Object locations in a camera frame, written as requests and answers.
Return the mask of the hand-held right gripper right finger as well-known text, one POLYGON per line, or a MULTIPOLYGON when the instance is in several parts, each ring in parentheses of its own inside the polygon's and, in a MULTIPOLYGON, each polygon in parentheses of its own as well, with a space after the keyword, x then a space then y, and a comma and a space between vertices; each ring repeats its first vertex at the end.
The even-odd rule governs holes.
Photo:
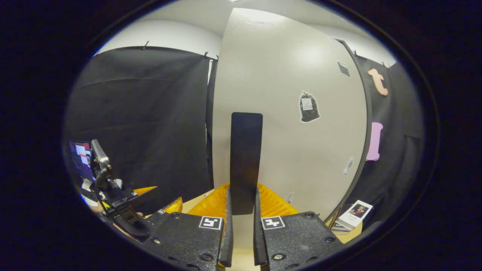
POLYGON ((255 194, 253 250, 261 270, 309 270, 344 247, 312 211, 300 212, 267 186, 255 194))

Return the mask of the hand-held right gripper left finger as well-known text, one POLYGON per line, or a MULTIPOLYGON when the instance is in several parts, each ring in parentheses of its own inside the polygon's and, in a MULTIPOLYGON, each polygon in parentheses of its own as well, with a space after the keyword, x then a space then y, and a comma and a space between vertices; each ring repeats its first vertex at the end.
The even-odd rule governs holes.
POLYGON ((230 185, 214 189, 186 213, 152 214, 142 248, 177 269, 231 267, 233 222, 230 185))

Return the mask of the black cabinet door handle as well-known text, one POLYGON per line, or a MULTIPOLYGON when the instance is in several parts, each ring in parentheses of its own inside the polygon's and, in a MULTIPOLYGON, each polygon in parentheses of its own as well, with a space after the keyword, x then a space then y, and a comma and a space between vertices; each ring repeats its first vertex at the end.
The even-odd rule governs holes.
POLYGON ((232 113, 230 200, 233 215, 253 213, 261 159, 263 115, 232 113))

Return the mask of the grey cabinet door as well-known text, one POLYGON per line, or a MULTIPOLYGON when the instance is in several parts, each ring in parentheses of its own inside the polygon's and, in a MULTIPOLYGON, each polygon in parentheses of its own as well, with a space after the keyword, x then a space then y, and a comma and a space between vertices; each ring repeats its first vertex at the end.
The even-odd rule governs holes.
POLYGON ((214 184, 229 181, 232 113, 263 115, 258 181, 327 219, 357 180, 370 125, 363 81, 340 41, 270 12, 234 8, 212 114, 214 184))

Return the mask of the open laptop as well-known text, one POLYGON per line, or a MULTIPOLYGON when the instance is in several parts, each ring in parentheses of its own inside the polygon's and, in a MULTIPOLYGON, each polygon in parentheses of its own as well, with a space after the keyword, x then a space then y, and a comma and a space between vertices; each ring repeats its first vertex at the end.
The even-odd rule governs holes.
POLYGON ((94 181, 91 171, 91 145, 87 141, 69 141, 71 158, 79 175, 87 180, 94 181))

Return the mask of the black backdrop cloth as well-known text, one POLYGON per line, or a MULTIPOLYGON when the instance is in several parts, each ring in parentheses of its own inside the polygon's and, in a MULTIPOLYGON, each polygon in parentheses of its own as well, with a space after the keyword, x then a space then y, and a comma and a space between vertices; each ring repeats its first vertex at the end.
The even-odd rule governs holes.
MULTIPOLYGON (((133 187, 162 186, 145 211, 174 196, 193 199, 210 188, 206 153, 206 96, 212 59, 173 48, 123 47, 100 53, 74 84, 64 142, 98 139, 114 173, 133 187)), ((375 97, 380 158, 367 160, 346 204, 374 206, 368 228, 399 207, 424 149, 420 104, 403 117, 406 101, 375 97)))

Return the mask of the white photo card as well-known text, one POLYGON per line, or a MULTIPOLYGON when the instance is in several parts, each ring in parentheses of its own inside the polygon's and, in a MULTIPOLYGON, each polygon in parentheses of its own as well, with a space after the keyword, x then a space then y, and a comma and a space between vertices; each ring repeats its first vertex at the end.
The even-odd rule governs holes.
POLYGON ((348 230, 354 230, 370 213, 373 206, 361 200, 348 206, 335 220, 335 223, 348 230))

